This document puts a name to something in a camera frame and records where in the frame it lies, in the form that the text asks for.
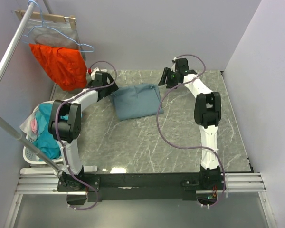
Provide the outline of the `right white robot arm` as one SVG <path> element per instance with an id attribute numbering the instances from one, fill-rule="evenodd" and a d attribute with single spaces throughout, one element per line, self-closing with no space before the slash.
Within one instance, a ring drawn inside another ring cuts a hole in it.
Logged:
<path id="1" fill-rule="evenodd" d="M 175 57 L 171 68 L 164 68 L 159 86 L 166 85 L 170 93 L 172 89 L 185 86 L 195 97 L 194 121 L 198 125 L 201 135 L 202 170 L 214 170 L 222 167 L 217 151 L 218 124 L 221 120 L 221 95 L 213 92 L 201 80 L 198 74 L 189 68 L 186 55 Z"/>

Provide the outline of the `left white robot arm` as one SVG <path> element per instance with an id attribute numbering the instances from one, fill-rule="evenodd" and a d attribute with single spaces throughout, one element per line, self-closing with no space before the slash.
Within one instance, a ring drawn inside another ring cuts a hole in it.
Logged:
<path id="1" fill-rule="evenodd" d="M 55 100 L 48 124 L 48 132 L 57 141 L 63 158 L 62 172 L 73 174 L 68 181 L 75 190 L 82 190 L 86 184 L 83 165 L 79 158 L 77 139 L 81 133 L 81 114 L 90 105 L 99 102 L 118 90 L 111 74 L 95 71 L 95 77 L 87 88 L 67 100 Z"/>

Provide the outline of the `slate blue polo shirt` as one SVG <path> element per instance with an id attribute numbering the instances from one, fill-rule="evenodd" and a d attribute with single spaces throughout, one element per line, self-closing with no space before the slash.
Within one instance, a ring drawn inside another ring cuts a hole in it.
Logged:
<path id="1" fill-rule="evenodd" d="M 159 106 L 161 96 L 156 84 L 120 87 L 109 99 L 120 121 L 164 113 Z"/>

